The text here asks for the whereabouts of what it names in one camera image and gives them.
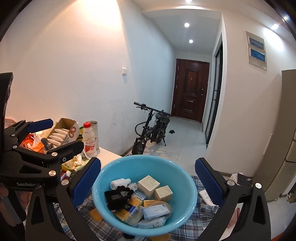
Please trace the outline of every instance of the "beige cabinet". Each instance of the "beige cabinet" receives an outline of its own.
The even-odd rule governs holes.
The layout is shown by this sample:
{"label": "beige cabinet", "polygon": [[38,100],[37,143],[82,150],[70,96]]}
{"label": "beige cabinet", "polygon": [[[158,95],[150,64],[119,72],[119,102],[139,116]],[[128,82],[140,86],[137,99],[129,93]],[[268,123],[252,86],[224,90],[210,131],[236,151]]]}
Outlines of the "beige cabinet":
{"label": "beige cabinet", "polygon": [[266,200],[278,198],[296,175],[296,69],[282,71],[279,116],[262,162],[253,178]]}

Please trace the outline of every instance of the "white container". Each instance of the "white container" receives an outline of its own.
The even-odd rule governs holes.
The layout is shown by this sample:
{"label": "white container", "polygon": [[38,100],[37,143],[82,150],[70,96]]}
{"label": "white container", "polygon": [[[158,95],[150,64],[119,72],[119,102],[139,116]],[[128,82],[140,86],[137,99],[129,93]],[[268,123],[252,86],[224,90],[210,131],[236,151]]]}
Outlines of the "white container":
{"label": "white container", "polygon": [[91,127],[93,129],[94,137],[96,139],[96,150],[99,153],[100,148],[99,148],[98,122],[92,120],[92,121],[89,121],[89,123],[91,124]]}
{"label": "white container", "polygon": [[114,180],[114,181],[110,182],[110,188],[112,190],[116,190],[118,186],[127,187],[128,184],[130,184],[130,183],[131,183],[131,180],[129,178],[127,178],[127,179],[120,178],[120,179],[117,179],[117,180]]}
{"label": "white container", "polygon": [[92,130],[91,124],[89,122],[85,122],[83,124],[83,133],[82,139],[84,143],[84,154],[87,158],[96,157],[96,139],[94,132]]}

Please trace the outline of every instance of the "small white bottle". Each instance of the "small white bottle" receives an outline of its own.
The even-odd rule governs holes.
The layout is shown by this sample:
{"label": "small white bottle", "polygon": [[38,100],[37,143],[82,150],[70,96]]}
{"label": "small white bottle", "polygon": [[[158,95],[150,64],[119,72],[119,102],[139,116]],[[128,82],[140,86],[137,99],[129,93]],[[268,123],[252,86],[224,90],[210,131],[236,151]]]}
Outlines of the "small white bottle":
{"label": "small white bottle", "polygon": [[118,186],[127,187],[128,184],[130,184],[130,183],[131,183],[131,180],[129,178],[127,178],[127,179],[120,178],[120,179],[117,179],[117,180],[114,180],[114,181],[110,182],[110,188],[112,190],[116,190]]}
{"label": "small white bottle", "polygon": [[96,157],[96,139],[89,122],[83,123],[82,139],[84,143],[84,153],[86,157]]}

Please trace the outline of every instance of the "plaid fabric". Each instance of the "plaid fabric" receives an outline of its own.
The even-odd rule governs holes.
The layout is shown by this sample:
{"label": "plaid fabric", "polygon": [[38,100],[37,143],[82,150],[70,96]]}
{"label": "plaid fabric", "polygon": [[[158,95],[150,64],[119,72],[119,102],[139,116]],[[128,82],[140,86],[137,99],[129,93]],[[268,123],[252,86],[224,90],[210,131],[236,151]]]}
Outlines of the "plaid fabric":
{"label": "plaid fabric", "polygon": [[[199,192],[204,189],[200,179],[197,176],[192,176],[192,179],[196,185],[198,198],[195,210],[191,217],[186,221],[184,225],[178,229],[171,232],[170,241],[196,241],[201,235],[203,230],[208,226],[216,212],[218,211],[218,206],[206,205],[203,201]],[[57,216],[61,222],[61,225],[69,238],[75,240],[74,235],[72,234],[67,222],[63,216],[59,204],[54,205]],[[96,221],[94,220],[89,212],[95,208],[92,195],[89,194],[84,201],[84,203],[78,206],[78,210],[83,217],[84,221],[89,225],[93,230],[96,236],[101,241],[114,241],[122,237],[122,234],[107,224],[104,220]]]}

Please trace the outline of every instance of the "cream-colored box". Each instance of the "cream-colored box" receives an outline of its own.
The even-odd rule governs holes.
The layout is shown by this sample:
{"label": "cream-colored box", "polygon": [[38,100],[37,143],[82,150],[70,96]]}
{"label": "cream-colored box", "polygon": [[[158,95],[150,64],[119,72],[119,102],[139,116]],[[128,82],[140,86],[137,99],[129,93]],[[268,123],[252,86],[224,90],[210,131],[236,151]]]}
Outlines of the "cream-colored box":
{"label": "cream-colored box", "polygon": [[160,183],[149,175],[138,182],[139,190],[144,193],[147,198],[152,197],[155,189],[159,186]]}
{"label": "cream-colored box", "polygon": [[164,186],[161,188],[155,189],[155,198],[159,201],[165,201],[168,202],[172,198],[173,192],[169,188],[169,186]]}

